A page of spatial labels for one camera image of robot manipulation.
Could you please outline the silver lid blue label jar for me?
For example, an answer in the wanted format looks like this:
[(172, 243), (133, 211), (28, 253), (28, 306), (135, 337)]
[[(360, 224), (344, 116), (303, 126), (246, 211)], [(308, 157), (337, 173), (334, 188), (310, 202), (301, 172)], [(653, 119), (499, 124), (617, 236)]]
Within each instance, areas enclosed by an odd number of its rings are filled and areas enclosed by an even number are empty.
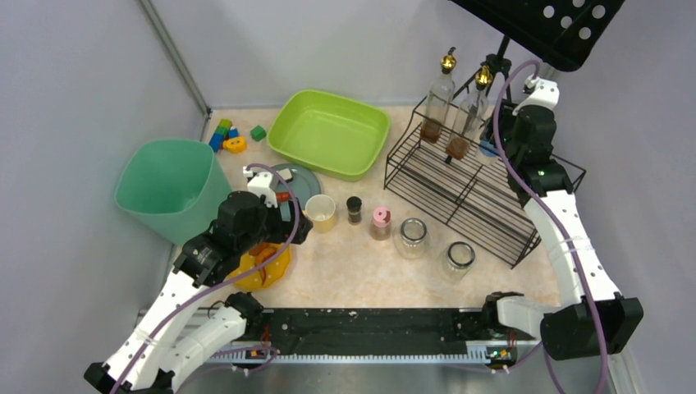
[(498, 160), (499, 154), (495, 147), (495, 144), (491, 144), (487, 140), (481, 140), (478, 144), (478, 150), (476, 152), (476, 158), (483, 165), (494, 164)]

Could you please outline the gold top oil bottle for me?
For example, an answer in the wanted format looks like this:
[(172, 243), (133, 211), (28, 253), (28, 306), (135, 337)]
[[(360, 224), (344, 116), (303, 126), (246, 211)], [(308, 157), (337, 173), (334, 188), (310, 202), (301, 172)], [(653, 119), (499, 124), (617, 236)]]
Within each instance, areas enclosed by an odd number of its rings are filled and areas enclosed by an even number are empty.
[(455, 92), (456, 85), (451, 75), (457, 63), (455, 50), (455, 47), (450, 47), (440, 60), (440, 74), (431, 84), (425, 100), (420, 138), (430, 144), (436, 144), (440, 138)]
[(475, 132), (483, 124), (483, 116), (488, 110), (486, 91), (492, 81), (493, 76), (489, 65), (482, 65), (481, 69), (474, 75), (474, 88), (460, 102), (452, 133), (445, 149), (445, 163), (449, 164), (455, 159), (461, 160), (468, 153)]

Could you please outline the glass jar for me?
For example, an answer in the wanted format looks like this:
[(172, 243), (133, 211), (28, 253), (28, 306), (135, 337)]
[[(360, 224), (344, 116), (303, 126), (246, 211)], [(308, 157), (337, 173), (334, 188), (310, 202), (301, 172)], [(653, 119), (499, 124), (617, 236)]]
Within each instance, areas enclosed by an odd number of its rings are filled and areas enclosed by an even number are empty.
[(392, 235), (397, 253), (404, 259), (418, 259), (428, 249), (428, 228), (419, 218), (407, 218)]
[(456, 241), (440, 253), (437, 267), (446, 281), (459, 282), (474, 266), (475, 261), (474, 248), (464, 241)]

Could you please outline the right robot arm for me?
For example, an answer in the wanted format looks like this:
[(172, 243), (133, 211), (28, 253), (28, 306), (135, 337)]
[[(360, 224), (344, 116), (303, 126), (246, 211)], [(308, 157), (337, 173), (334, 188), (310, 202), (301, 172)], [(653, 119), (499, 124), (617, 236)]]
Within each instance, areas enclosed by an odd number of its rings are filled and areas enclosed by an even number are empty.
[[(539, 339), (554, 360), (600, 355), (604, 341), (610, 355), (622, 352), (643, 319), (638, 298), (626, 298), (609, 278), (581, 222), (574, 186), (566, 169), (552, 157), (556, 131), (552, 110), (526, 105), (514, 110), (505, 101), (499, 112), (505, 155), (515, 175), (508, 183), (546, 248), (561, 293), (558, 307), (518, 293), (501, 293), (497, 321)], [(520, 176), (531, 189), (516, 181)], [(590, 308), (602, 325), (598, 337)]]

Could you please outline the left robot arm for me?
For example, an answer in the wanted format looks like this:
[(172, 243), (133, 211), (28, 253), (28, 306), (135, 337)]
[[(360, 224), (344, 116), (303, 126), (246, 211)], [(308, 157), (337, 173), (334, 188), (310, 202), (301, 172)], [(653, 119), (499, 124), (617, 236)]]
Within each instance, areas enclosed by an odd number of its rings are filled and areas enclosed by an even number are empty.
[(245, 335), (261, 304), (241, 292), (191, 334), (181, 332), (208, 296), (240, 266), (243, 254), (263, 242), (300, 245), (312, 231), (300, 206), (291, 220), (249, 191), (234, 191), (217, 218), (187, 241), (162, 290), (133, 333), (107, 360), (92, 363), (85, 381), (100, 393), (175, 393), (217, 350)]

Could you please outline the brown food scraps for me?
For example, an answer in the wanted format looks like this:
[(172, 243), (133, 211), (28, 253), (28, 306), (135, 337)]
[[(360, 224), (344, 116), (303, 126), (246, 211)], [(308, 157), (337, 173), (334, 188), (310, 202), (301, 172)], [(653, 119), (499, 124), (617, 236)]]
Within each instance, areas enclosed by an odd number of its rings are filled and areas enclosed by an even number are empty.
[(270, 243), (261, 243), (254, 247), (249, 255), (254, 258), (254, 266), (258, 267), (268, 261), (277, 252), (277, 246)]

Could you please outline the red chili on grey plate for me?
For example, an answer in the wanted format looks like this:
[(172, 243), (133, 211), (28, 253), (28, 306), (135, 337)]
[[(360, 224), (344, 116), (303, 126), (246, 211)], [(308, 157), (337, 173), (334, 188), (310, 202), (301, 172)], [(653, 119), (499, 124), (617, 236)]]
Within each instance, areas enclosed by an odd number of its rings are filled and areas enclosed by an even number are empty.
[(276, 201), (280, 204), (291, 199), (291, 194), (288, 191), (281, 191), (275, 194)]

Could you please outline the yellow scalloped plate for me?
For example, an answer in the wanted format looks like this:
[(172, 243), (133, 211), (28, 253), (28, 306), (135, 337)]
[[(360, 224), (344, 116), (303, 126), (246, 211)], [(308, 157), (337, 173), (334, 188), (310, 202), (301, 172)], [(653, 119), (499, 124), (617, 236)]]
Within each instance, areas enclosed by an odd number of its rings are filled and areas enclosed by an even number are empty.
[[(277, 251), (282, 247), (282, 244), (275, 244), (277, 246)], [(248, 277), (239, 279), (232, 283), (237, 289), (242, 291), (260, 291), (268, 289), (277, 281), (281, 280), (285, 275), (287, 269), (291, 266), (292, 261), (292, 249), (288, 247), (275, 259), (270, 258), (269, 263), (262, 269), (252, 273)], [(254, 258), (249, 255), (249, 253), (243, 254), (240, 257), (239, 267), (228, 274), (226, 279), (236, 277), (242, 273), (249, 271), (254, 266)]]

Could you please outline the yellow and white mug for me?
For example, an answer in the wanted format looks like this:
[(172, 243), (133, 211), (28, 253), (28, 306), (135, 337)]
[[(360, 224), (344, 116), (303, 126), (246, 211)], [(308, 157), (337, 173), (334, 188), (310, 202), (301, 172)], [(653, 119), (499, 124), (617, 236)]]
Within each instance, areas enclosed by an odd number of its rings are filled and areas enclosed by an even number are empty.
[(337, 223), (337, 205), (328, 195), (312, 196), (305, 205), (305, 212), (319, 233), (330, 232)]

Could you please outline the grey-blue plate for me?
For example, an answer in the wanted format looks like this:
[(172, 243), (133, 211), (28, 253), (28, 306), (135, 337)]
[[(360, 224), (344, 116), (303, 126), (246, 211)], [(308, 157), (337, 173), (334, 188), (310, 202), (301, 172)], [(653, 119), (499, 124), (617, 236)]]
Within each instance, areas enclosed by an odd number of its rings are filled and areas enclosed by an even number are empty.
[(277, 164), (272, 168), (284, 175), (288, 172), (291, 174), (291, 179), (287, 183), (300, 201), (301, 208), (305, 208), (309, 199), (323, 193), (318, 178), (308, 168), (292, 163)]

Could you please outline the black tripod stand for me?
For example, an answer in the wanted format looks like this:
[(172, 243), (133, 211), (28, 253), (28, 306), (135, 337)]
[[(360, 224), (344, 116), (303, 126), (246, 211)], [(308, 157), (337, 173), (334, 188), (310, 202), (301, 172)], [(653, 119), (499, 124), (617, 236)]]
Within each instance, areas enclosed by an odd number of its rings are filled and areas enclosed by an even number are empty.
[(505, 55), (510, 41), (510, 37), (503, 35), (498, 50), (495, 53), (490, 53), (486, 56), (479, 69), (453, 94), (454, 99), (456, 99), (463, 91), (466, 91), (467, 93), (469, 92), (469, 85), (474, 82), (476, 73), (481, 71), (483, 66), (488, 66), (488, 69), (492, 73), (493, 80), (495, 80), (498, 74), (501, 74), (502, 80), (508, 81), (512, 63), (510, 59), (505, 57)]

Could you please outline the orange toy piece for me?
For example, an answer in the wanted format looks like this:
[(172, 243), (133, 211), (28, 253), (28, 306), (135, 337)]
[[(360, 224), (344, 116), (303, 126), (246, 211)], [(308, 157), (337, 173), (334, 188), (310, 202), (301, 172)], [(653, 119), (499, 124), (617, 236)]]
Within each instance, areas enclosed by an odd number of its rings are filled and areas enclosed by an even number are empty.
[(247, 150), (246, 139), (241, 136), (229, 138), (222, 143), (222, 147), (230, 153), (242, 153)]

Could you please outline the black lid spice jar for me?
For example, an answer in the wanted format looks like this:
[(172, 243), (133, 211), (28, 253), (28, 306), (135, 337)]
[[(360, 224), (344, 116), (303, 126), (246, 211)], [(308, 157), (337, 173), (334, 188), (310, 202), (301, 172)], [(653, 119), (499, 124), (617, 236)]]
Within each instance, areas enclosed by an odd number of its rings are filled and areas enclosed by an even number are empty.
[(358, 225), (362, 221), (362, 199), (358, 196), (351, 196), (346, 200), (348, 212), (348, 222), (351, 225)]

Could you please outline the green toy cube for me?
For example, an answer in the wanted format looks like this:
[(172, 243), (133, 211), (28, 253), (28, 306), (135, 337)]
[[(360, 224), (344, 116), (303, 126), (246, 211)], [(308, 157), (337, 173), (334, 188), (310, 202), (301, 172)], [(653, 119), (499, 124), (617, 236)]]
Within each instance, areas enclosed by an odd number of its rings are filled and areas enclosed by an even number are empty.
[(257, 125), (250, 130), (250, 136), (254, 141), (259, 142), (266, 138), (267, 131), (261, 125)]

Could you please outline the teal trash bin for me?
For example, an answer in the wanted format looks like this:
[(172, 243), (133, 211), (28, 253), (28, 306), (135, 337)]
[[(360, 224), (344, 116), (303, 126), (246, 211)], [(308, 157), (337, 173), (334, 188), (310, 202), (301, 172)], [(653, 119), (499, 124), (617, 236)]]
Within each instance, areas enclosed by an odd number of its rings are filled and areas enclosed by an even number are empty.
[(121, 210), (174, 245), (208, 229), (232, 192), (213, 150), (196, 140), (153, 140), (127, 163), (115, 192)]

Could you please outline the stacked toy blocks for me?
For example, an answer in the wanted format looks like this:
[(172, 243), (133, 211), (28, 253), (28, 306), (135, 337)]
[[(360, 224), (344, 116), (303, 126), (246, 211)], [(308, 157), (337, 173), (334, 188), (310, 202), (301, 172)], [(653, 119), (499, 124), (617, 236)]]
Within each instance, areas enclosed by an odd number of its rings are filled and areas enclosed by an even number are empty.
[(226, 140), (236, 138), (238, 136), (239, 132), (234, 127), (232, 120), (223, 118), (215, 128), (208, 145), (211, 147), (213, 152), (216, 153), (222, 148), (222, 145)]

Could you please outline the black perforated tray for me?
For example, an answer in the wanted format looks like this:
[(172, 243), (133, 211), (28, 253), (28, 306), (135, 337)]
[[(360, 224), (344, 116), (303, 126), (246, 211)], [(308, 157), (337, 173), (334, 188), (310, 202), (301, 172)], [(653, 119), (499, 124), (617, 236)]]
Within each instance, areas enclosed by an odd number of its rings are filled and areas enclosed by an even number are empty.
[(479, 1), (456, 5), (562, 72), (585, 64), (623, 0)]

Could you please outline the pink lid spice jar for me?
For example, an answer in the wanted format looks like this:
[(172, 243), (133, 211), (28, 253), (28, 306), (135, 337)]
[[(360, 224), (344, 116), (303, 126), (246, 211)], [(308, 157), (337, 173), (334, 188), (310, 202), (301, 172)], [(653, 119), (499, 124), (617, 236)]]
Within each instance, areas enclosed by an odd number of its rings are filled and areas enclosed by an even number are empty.
[(370, 235), (376, 241), (384, 241), (391, 235), (391, 211), (384, 206), (378, 206), (372, 213)]

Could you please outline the green plastic basin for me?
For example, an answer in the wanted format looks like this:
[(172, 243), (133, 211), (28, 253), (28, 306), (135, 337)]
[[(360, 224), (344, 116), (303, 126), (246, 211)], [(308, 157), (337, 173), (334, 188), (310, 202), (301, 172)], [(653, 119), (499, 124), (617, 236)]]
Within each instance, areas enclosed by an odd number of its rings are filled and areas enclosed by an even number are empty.
[(268, 147), (290, 162), (342, 181), (375, 164), (391, 127), (381, 108), (315, 89), (295, 93), (268, 130)]

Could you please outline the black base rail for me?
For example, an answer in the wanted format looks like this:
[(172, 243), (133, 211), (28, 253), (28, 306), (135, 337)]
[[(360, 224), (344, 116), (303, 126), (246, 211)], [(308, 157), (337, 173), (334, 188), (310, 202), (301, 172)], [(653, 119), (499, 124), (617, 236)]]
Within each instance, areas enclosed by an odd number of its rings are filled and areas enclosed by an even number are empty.
[(513, 363), (529, 334), (487, 324), (478, 309), (266, 309), (211, 363), (260, 365), (264, 346), (278, 364)]

